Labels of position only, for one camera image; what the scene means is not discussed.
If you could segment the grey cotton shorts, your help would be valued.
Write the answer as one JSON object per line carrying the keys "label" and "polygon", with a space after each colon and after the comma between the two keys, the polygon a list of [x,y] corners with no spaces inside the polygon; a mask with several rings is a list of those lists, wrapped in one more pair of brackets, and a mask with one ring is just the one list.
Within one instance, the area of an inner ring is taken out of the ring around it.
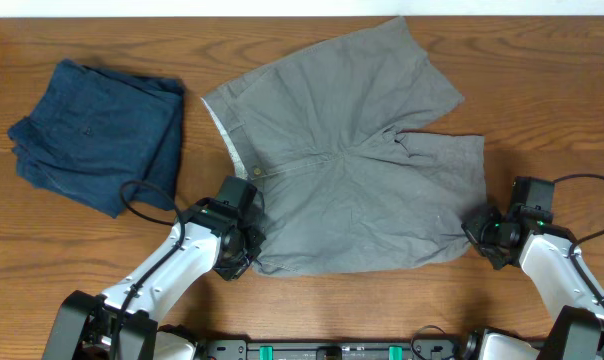
{"label": "grey cotton shorts", "polygon": [[235,171],[263,194],[255,272],[413,269],[464,255],[484,139],[427,126],[463,98],[407,22],[329,39],[208,93]]}

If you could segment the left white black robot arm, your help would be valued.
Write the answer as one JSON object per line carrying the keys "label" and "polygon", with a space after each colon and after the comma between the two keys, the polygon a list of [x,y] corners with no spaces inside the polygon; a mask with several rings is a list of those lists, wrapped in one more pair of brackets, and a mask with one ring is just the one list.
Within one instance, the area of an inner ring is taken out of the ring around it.
{"label": "left white black robot arm", "polygon": [[193,358],[196,345],[160,336],[159,323],[204,274],[236,280],[257,258],[265,236],[246,211],[204,198],[178,213],[166,240],[127,277],[98,295],[75,291],[64,300],[44,358]]}

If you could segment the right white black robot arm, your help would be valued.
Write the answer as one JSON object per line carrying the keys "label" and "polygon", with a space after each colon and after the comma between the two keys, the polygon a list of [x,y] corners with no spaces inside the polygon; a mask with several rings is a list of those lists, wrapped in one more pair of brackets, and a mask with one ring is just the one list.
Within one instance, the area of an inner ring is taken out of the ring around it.
{"label": "right white black robot arm", "polygon": [[466,359],[604,359],[604,289],[586,266],[573,234],[551,212],[514,205],[505,215],[486,206],[462,229],[500,270],[514,266],[534,283],[553,327],[541,344],[485,328],[469,336]]}

